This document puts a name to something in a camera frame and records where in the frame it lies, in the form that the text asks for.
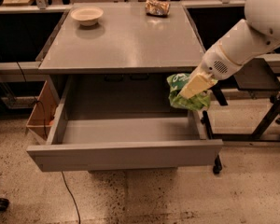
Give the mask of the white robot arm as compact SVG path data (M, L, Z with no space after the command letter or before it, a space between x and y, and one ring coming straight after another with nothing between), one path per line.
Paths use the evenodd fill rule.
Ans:
M179 94L189 99L279 47L280 0L246 0L245 17L207 50Z

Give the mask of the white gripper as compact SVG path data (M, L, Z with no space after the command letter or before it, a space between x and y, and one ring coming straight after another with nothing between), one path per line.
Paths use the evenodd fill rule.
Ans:
M189 81L181 89L180 95L186 99L206 91L237 73L242 66L231 61L222 46L216 42L204 55L200 64L189 76Z

